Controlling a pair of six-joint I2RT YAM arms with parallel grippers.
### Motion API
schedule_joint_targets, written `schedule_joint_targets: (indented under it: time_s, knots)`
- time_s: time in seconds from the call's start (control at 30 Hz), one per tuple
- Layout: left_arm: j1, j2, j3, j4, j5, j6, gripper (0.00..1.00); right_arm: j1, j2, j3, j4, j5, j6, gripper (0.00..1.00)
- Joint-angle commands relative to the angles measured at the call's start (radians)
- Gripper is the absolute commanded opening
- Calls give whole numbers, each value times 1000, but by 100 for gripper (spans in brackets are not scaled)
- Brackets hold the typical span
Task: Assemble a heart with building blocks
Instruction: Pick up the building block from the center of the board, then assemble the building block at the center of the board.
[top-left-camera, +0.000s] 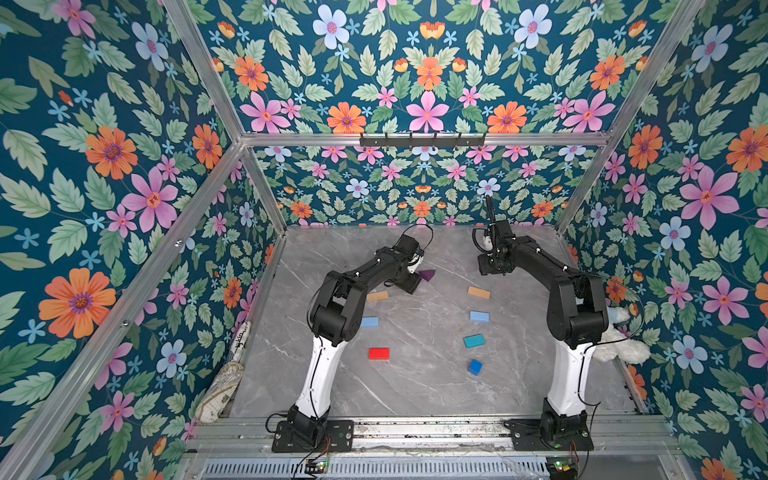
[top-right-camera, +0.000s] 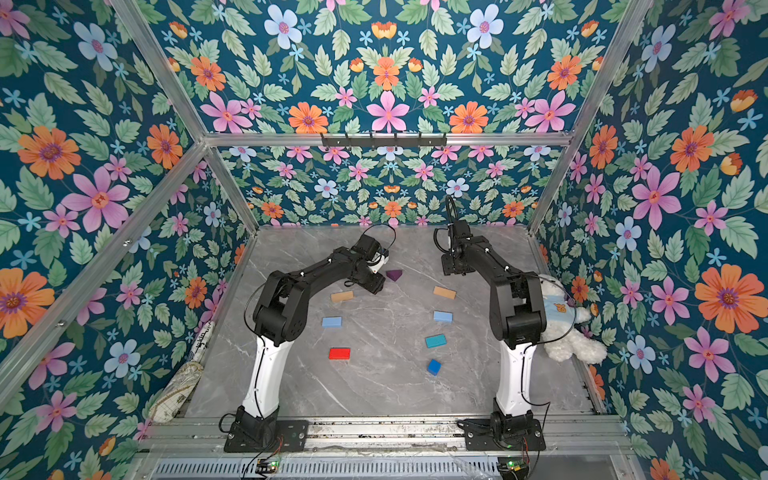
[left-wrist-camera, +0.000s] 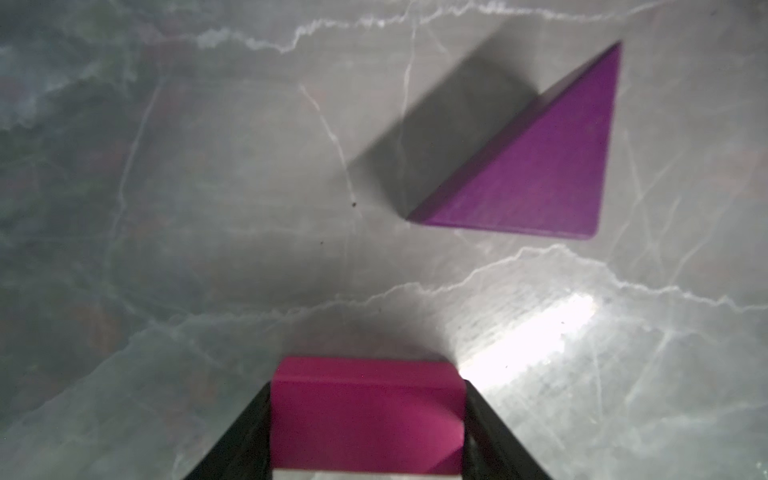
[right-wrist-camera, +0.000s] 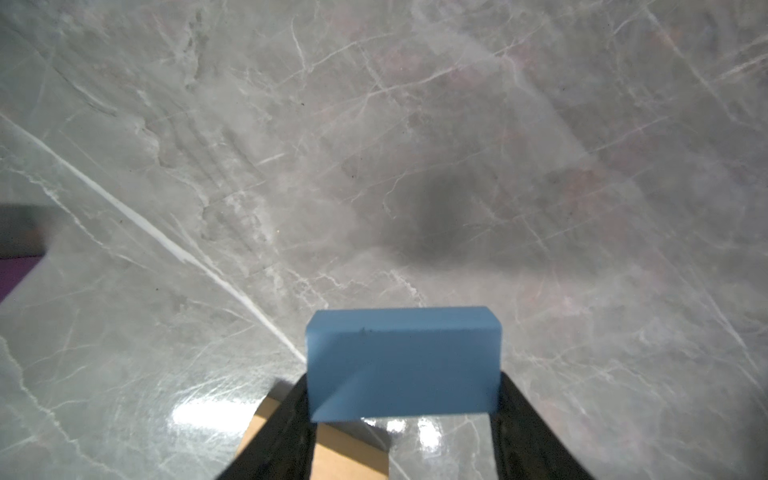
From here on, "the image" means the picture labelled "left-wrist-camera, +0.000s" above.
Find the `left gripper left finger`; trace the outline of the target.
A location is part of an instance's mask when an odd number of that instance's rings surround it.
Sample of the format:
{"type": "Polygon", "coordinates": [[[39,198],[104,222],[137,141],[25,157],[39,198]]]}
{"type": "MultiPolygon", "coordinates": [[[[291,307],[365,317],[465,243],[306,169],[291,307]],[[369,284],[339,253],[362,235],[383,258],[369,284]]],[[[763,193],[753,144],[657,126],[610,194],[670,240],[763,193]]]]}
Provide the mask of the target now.
{"type": "Polygon", "coordinates": [[[267,382],[184,480],[272,480],[267,382]]]}

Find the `magenta rectangular block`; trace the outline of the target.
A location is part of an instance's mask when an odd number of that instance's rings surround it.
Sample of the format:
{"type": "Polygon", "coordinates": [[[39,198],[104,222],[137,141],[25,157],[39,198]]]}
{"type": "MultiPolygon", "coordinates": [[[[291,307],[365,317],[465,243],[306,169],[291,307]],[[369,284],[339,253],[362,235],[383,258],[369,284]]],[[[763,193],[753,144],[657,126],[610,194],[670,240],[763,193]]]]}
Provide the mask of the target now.
{"type": "Polygon", "coordinates": [[[288,357],[270,387],[277,469],[455,476],[466,385],[450,363],[288,357]]]}

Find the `purple triangular block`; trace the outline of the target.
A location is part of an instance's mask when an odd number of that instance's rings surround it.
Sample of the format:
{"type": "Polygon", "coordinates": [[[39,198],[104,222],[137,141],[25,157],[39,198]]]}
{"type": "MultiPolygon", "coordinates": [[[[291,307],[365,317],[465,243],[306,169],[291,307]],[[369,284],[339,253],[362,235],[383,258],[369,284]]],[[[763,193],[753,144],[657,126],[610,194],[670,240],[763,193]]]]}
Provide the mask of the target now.
{"type": "Polygon", "coordinates": [[[623,45],[530,102],[443,181],[409,221],[590,239],[599,229],[623,45]]]}

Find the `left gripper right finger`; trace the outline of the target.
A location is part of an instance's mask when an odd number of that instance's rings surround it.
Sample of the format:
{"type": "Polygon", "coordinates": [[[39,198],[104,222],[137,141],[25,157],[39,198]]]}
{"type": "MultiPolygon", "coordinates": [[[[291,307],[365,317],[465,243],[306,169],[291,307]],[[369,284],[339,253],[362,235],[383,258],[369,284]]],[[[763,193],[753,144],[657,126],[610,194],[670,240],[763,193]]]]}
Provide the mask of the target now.
{"type": "Polygon", "coordinates": [[[477,388],[469,380],[465,386],[462,478],[551,480],[477,388]]]}

